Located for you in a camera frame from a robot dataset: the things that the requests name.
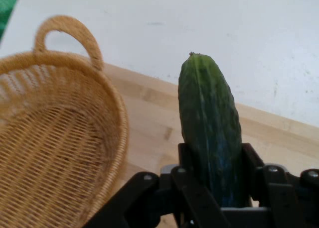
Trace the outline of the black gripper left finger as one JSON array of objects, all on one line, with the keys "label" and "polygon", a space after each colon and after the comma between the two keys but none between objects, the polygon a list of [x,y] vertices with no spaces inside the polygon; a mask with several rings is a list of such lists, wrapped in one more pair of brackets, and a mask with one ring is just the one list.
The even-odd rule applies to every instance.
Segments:
[{"label": "black gripper left finger", "polygon": [[135,174],[89,221],[86,228],[155,228],[173,214],[179,228],[229,228],[230,222],[192,173],[186,144],[178,145],[179,165],[156,175]]}]

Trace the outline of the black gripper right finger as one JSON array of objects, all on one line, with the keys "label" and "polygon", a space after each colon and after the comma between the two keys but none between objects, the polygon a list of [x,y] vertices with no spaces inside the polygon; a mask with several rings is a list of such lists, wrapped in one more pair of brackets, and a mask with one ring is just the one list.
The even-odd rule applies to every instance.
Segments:
[{"label": "black gripper right finger", "polygon": [[279,164],[265,164],[249,143],[242,145],[248,194],[266,207],[273,228],[319,226],[319,171],[294,176]]}]

